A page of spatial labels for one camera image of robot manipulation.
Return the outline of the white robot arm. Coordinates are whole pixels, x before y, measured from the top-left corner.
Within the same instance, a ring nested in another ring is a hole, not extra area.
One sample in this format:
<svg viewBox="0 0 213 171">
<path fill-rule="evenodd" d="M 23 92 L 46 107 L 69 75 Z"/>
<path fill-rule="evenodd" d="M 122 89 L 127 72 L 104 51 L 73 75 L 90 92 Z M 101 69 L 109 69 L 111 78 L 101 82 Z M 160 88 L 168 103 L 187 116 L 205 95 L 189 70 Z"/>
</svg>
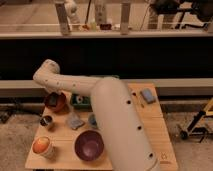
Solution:
<svg viewBox="0 0 213 171">
<path fill-rule="evenodd" d="M 90 98 L 114 171 L 161 171 L 125 82 L 112 76 L 62 75 L 59 64 L 51 59 L 40 65 L 33 80 L 50 91 L 68 91 Z"/>
</svg>

